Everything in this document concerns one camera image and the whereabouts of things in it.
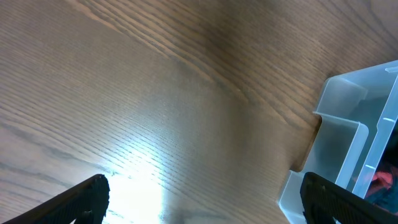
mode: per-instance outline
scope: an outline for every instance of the clear plastic container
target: clear plastic container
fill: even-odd
[[[398,117],[398,60],[329,78],[314,113],[322,124],[303,171],[289,171],[279,207],[305,223],[300,186],[314,172],[364,198]]]

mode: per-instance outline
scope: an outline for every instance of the plastic bin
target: plastic bin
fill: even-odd
[[[300,187],[314,172],[364,198],[398,117],[398,60],[329,78],[314,113],[322,117],[303,171],[289,171],[278,204],[305,223]]]

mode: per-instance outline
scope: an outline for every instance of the black plastic part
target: black plastic part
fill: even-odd
[[[313,172],[305,174],[300,195],[308,224],[398,223],[397,216]]]
[[[97,174],[4,224],[100,224],[108,204],[108,180]]]

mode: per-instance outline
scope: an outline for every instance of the table surface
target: table surface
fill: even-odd
[[[323,82],[398,57],[398,2],[3,0],[0,222],[102,173],[105,223],[287,223]]]

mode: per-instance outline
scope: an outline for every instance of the wooden table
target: wooden table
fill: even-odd
[[[330,76],[398,57],[398,2],[3,0],[0,222],[93,174],[107,223],[287,223]]]

